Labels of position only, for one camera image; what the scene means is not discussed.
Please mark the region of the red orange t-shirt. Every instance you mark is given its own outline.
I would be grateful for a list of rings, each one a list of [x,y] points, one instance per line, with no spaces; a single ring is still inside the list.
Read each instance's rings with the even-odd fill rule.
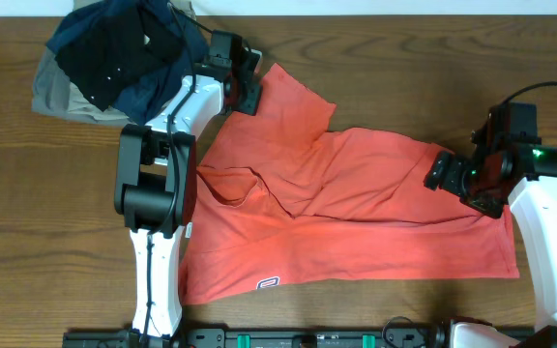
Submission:
[[[184,304],[326,279],[518,277],[510,214],[425,187],[437,145],[329,130],[335,106],[280,66],[262,87],[198,166]]]

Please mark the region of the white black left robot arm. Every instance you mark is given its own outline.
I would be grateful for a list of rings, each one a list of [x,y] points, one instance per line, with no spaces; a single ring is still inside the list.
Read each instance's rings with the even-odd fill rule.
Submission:
[[[255,114],[261,91],[256,69],[187,75],[153,119],[122,129],[114,205],[134,247],[132,332],[142,347],[168,346],[182,318],[180,244],[196,202],[196,140],[219,114]]]

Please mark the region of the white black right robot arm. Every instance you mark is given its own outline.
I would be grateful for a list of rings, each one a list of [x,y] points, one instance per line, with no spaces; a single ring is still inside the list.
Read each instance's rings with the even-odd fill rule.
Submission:
[[[451,347],[557,347],[557,148],[514,144],[467,159],[447,151],[425,176],[428,189],[445,190],[490,218],[510,210],[529,263],[537,320],[519,340],[485,324],[457,321]]]

